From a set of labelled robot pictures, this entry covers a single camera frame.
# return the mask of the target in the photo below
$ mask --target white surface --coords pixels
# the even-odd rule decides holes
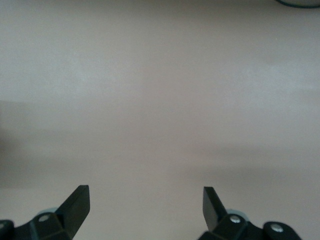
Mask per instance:
[[[89,184],[75,239],[196,240],[203,186],[319,239],[320,9],[0,1],[0,219]]]

